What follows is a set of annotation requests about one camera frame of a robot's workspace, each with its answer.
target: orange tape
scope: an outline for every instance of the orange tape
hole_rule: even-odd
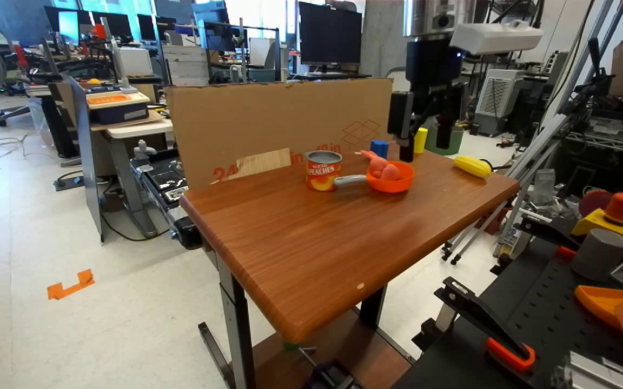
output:
[[[96,283],[96,281],[93,281],[93,273],[89,269],[89,271],[78,273],[78,283],[76,286],[70,286],[70,287],[62,287],[60,283],[47,286],[47,298],[50,300],[60,300],[60,298],[65,298],[70,295],[76,295],[78,290],[89,287],[92,283]]]

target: metal frame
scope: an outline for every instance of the metal frame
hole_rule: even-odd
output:
[[[519,179],[521,181],[521,190],[525,190],[529,181],[534,178],[536,168],[543,166],[547,163],[547,159],[557,151],[559,148],[559,135],[561,130],[567,125],[567,115],[561,113],[563,104],[570,101],[575,85],[577,85],[577,79],[582,75],[582,71],[589,67],[590,62],[590,52],[589,52],[589,45],[584,42],[589,42],[589,36],[598,36],[601,32],[601,29],[606,27],[606,17],[613,8],[613,5],[617,5],[617,16],[614,20],[611,21],[611,29],[609,29],[609,34],[606,34],[606,42],[601,45],[601,52],[600,57],[606,54],[609,49],[609,43],[623,17],[623,2],[614,2],[614,0],[604,0],[598,17],[595,17],[595,25],[592,29],[589,31],[582,31],[582,36],[579,36],[579,45],[577,45],[577,57],[574,62],[567,62],[567,69],[564,73],[570,73],[570,80],[561,87],[561,92],[557,93],[553,101],[550,101],[547,107],[547,113],[543,117],[543,125],[542,125],[542,131],[538,137],[532,139],[531,148],[525,149],[525,153],[508,168],[507,178],[513,178],[513,179]],[[469,244],[480,236],[480,231],[504,210],[504,205],[499,205],[485,223],[480,230],[474,230],[474,236],[461,247],[461,243],[466,240],[466,236],[469,234],[464,231],[454,243],[449,243],[443,247],[443,262],[451,259],[452,251],[457,249],[457,256],[452,258],[451,263],[459,263],[464,254],[469,249]],[[511,230],[513,230],[513,223],[516,223],[516,216],[519,211],[519,201],[516,201],[516,207],[513,211],[508,214],[507,219],[507,224],[502,228],[502,236],[511,236]]]
[[[224,258],[207,243],[203,243],[203,251],[207,254],[209,262],[221,274],[221,300],[225,312],[231,362],[230,364],[225,362],[224,350],[206,322],[200,324],[201,340],[228,388],[253,389],[256,366],[253,366],[253,345],[252,345],[248,307],[245,287],[235,281]],[[384,300],[386,300],[386,286],[361,303],[359,322],[363,326],[378,328]]]
[[[103,140],[107,140],[107,148],[110,149],[115,173],[118,173],[119,187],[126,194],[126,211],[129,214],[133,223],[139,228],[139,231],[146,237],[159,236],[159,230],[144,205],[141,187],[137,181],[137,176],[133,173],[126,143],[121,139],[112,139],[109,135],[103,137]]]

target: black metal table leg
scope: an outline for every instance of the black metal table leg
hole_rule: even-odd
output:
[[[228,366],[224,352],[206,324],[200,324],[201,337],[217,362],[225,382],[235,389],[256,388],[253,349],[248,332],[248,310],[242,286],[231,276],[221,256],[206,247],[207,258],[221,273],[221,297],[225,310],[228,340],[231,364]]]
[[[359,310],[361,324],[371,328],[378,328],[384,298],[386,298],[386,286],[361,303],[361,310]]]
[[[67,123],[62,121],[62,117],[57,113],[57,104],[53,95],[44,95],[41,97],[41,110],[45,115],[50,135],[53,135],[53,143],[57,148],[59,159],[78,159],[78,149],[73,144],[73,137],[67,130]]]

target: desk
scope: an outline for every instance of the desk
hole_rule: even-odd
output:
[[[129,166],[129,153],[128,153],[128,144],[124,140],[128,139],[141,139],[141,137],[152,137],[152,135],[167,135],[173,130],[173,121],[163,120],[159,113],[149,113],[147,120],[141,121],[121,121],[121,123],[110,123],[110,125],[92,125],[92,131],[96,137],[101,137],[101,143],[109,148],[110,151],[110,160],[118,173],[118,179],[124,188],[126,194],[126,203],[128,203],[128,214],[133,219],[133,223],[139,228],[139,231],[146,237],[159,236],[159,230],[154,224],[154,221],[149,219],[144,198],[141,198],[141,188],[139,181],[135,178],[135,171]],[[96,205],[96,198],[89,203],[92,211],[101,211]]]
[[[65,120],[59,115],[50,87],[28,83],[27,95],[40,100],[60,164],[78,164],[78,149],[73,144],[76,137],[73,131],[70,131]]]
[[[508,178],[469,178],[432,153],[413,166],[415,187],[398,197],[366,187],[311,192],[294,168],[187,192],[181,205],[221,273],[235,388],[256,382],[245,290],[292,344],[357,303],[372,328],[396,274],[517,192]]]

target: gray floor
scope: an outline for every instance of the gray floor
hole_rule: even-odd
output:
[[[0,107],[25,100],[0,97]],[[98,243],[83,190],[54,192],[60,168],[28,117],[0,130],[0,388],[225,388],[198,324],[207,322],[225,345],[217,271],[203,251],[185,251],[163,236]],[[511,151],[491,139],[466,139],[466,151],[495,164]],[[454,269],[429,256],[389,283],[380,326],[413,357],[419,322],[439,312],[432,290],[457,276],[485,290],[494,237],[474,244]],[[47,286],[73,283],[92,269],[96,286],[47,300]],[[253,341],[273,332],[252,304]]]

